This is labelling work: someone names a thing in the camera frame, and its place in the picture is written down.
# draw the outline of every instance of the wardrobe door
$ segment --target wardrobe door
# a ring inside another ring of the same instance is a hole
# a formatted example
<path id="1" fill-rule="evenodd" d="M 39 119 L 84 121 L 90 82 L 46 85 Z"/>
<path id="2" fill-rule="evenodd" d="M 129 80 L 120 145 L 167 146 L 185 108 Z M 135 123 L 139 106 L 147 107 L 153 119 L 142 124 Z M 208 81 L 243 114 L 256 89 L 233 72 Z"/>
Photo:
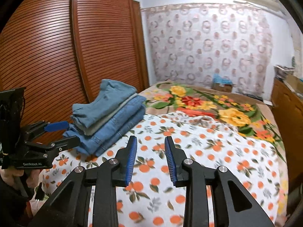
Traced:
<path id="1" fill-rule="evenodd" d="M 140 3 L 137 1 L 133 1 L 133 8 L 134 8 L 134 20 L 135 20 L 135 28 L 136 28 L 136 36 L 137 36 L 137 45 L 138 45 L 139 59 L 140 59 L 139 62 L 143 76 L 144 89 L 147 89 L 150 87 L 150 85 L 149 85 L 149 76 L 147 70 L 146 50 L 144 44 Z"/>
<path id="2" fill-rule="evenodd" d="M 125 82 L 139 92 L 144 89 L 139 73 L 132 2 L 76 1 L 74 9 L 77 9 L 83 63 L 94 98 L 99 93 L 102 79 Z"/>
<path id="3" fill-rule="evenodd" d="M 68 120 L 72 104 L 86 103 L 75 62 L 70 0 L 24 0 L 0 37 L 4 90 L 26 87 L 22 125 Z M 61 138 L 45 134 L 39 142 Z"/>

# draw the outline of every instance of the human hand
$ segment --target human hand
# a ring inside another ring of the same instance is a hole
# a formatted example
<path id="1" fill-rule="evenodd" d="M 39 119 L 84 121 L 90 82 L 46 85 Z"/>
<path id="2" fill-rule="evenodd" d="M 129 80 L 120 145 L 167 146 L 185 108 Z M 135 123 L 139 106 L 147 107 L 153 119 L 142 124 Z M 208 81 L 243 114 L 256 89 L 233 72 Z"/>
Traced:
<path id="1" fill-rule="evenodd" d="M 9 167 L 8 169 L 1 169 L 0 167 L 0 176 L 2 180 L 16 190 L 19 190 L 19 188 L 14 181 L 14 177 L 21 177 L 23 174 L 24 174 L 24 170 L 17 170 L 14 167 Z M 31 171 L 31 175 L 26 180 L 27 186 L 29 188 L 35 188 L 38 185 L 39 174 L 40 174 L 40 170 Z"/>

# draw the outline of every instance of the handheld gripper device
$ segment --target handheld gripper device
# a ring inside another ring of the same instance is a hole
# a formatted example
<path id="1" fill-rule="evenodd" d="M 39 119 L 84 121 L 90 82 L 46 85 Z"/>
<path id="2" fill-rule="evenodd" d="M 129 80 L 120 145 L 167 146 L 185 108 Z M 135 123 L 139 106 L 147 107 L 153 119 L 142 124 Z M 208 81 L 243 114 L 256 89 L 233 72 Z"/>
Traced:
<path id="1" fill-rule="evenodd" d="M 69 127 L 67 121 L 37 123 L 21 127 L 25 109 L 25 87 L 0 92 L 0 166 L 10 166 L 25 170 L 21 177 L 15 177 L 15 183 L 28 200 L 34 196 L 34 189 L 27 186 L 26 180 L 31 170 L 50 169 L 59 152 L 80 145 L 77 136 L 69 137 L 49 144 L 36 143 L 34 140 L 46 132 L 54 132 Z"/>
<path id="2" fill-rule="evenodd" d="M 84 227 L 88 222 L 91 188 L 94 194 L 93 226 L 118 227 L 116 187 L 131 181 L 137 154 L 137 138 L 99 167 L 76 167 L 37 212 L 28 227 Z"/>
<path id="3" fill-rule="evenodd" d="M 184 227 L 209 227 L 206 186 L 211 186 L 215 227 L 274 227 L 239 180 L 225 167 L 211 169 L 188 159 L 165 138 L 165 154 L 174 186 L 186 187 Z"/>

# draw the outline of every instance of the metal screw cap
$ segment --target metal screw cap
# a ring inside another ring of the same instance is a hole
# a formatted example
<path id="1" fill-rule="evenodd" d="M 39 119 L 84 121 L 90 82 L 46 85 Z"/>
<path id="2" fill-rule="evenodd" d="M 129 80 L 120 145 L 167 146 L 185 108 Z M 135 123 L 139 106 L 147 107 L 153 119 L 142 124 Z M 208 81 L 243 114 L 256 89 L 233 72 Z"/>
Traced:
<path id="1" fill-rule="evenodd" d="M 75 168 L 75 172 L 76 173 L 80 173 L 80 172 L 82 172 L 83 171 L 83 167 L 81 167 L 81 166 L 77 166 L 76 168 Z"/>
<path id="2" fill-rule="evenodd" d="M 112 165 L 115 165 L 115 164 L 118 163 L 118 160 L 115 159 L 115 158 L 114 158 L 114 159 L 110 159 L 110 160 L 109 160 L 109 163 L 112 164 Z"/>
<path id="3" fill-rule="evenodd" d="M 184 163 L 185 163 L 186 165 L 191 165 L 191 164 L 193 163 L 193 161 L 192 161 L 191 159 L 185 159 L 185 160 L 184 160 Z"/>
<path id="4" fill-rule="evenodd" d="M 227 168 L 225 166 L 220 166 L 219 171 L 222 173 L 225 173 L 225 172 L 227 172 Z"/>

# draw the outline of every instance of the yellow flower pattern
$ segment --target yellow flower pattern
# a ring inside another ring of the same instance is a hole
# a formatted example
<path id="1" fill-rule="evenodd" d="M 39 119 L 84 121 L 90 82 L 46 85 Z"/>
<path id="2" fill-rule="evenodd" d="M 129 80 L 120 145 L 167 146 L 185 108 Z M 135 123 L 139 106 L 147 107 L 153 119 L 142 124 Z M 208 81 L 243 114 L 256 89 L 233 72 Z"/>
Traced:
<path id="1" fill-rule="evenodd" d="M 186 108 L 191 109 L 191 110 L 198 110 L 199 109 L 198 107 L 194 107 L 194 106 L 187 106 Z"/>
<path id="2" fill-rule="evenodd" d="M 161 101 L 165 96 L 155 96 L 154 99 L 156 101 Z"/>
<path id="3" fill-rule="evenodd" d="M 284 199 L 279 199 L 279 203 L 278 203 L 278 214 L 282 214 L 284 212 L 284 208 L 286 207 L 287 204 L 287 199 L 288 196 L 286 195 L 284 197 Z"/>
<path id="4" fill-rule="evenodd" d="M 185 103 L 183 103 L 181 100 L 176 100 L 175 102 L 179 107 L 185 107 Z"/>
<path id="5" fill-rule="evenodd" d="M 272 136 L 265 139 L 268 142 L 275 142 L 274 138 Z"/>
<path id="6" fill-rule="evenodd" d="M 249 117 L 235 108 L 219 110 L 219 115 L 221 120 L 234 126 L 245 126 L 251 124 Z"/>
<path id="7" fill-rule="evenodd" d="M 216 109 L 217 106 L 214 105 L 213 102 L 203 102 L 202 105 L 198 106 L 198 109 L 202 109 L 202 110 L 210 110 L 210 109 Z"/>
<path id="8" fill-rule="evenodd" d="M 179 97 L 186 96 L 186 90 L 185 90 L 185 88 L 183 88 L 181 86 L 172 86 L 170 88 L 170 91 L 173 95 L 177 95 Z"/>
<path id="9" fill-rule="evenodd" d="M 262 127 L 262 125 L 258 122 L 253 122 L 252 125 L 255 126 L 258 129 Z"/>
<path id="10" fill-rule="evenodd" d="M 264 122 L 267 124 L 271 124 L 271 122 L 268 119 L 264 119 Z"/>
<path id="11" fill-rule="evenodd" d="M 288 181 L 287 181 L 287 180 L 282 180 L 281 189 L 282 189 L 284 192 L 287 192 L 287 191 L 288 191 Z"/>

